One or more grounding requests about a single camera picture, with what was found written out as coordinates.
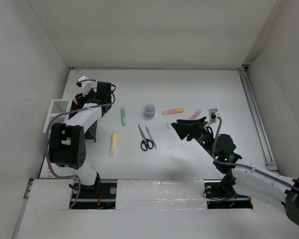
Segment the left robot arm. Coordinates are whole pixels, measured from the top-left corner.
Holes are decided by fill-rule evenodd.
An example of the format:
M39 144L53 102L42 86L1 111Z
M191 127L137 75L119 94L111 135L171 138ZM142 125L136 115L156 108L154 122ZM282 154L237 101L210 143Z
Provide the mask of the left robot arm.
M114 104L116 86L93 79L79 80L76 85L81 91L73 98L70 111L58 114L48 124L45 154L54 177L62 178L53 165L68 170L64 178L77 179L84 192L94 198L101 193L101 185L99 174L86 162L86 141L96 140L98 120Z

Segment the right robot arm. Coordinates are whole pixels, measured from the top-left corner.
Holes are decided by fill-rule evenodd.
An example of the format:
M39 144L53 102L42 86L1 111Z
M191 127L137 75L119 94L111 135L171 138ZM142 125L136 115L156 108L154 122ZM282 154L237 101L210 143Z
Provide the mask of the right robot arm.
M228 134L207 130L206 118L178 119L171 124L180 139L195 139L212 157L213 164L224 174L220 190L227 197L248 196L268 204L299 226L299 177L281 176L250 162L241 162L236 145Z

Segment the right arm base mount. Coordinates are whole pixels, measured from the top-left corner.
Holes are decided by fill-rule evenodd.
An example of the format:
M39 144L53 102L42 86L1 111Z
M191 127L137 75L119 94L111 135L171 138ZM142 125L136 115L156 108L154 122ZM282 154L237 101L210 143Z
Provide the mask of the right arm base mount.
M202 196L207 200L207 209L253 209L251 198L233 189L235 180L232 172L219 180L204 180Z

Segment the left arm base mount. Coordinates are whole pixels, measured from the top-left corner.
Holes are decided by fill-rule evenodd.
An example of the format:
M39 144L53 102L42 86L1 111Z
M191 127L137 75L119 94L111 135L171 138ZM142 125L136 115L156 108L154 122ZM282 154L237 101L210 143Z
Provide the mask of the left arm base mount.
M69 206L78 210L113 210L116 208L117 179L101 179L97 176L92 186L82 185L78 194L78 183L69 184L72 190Z

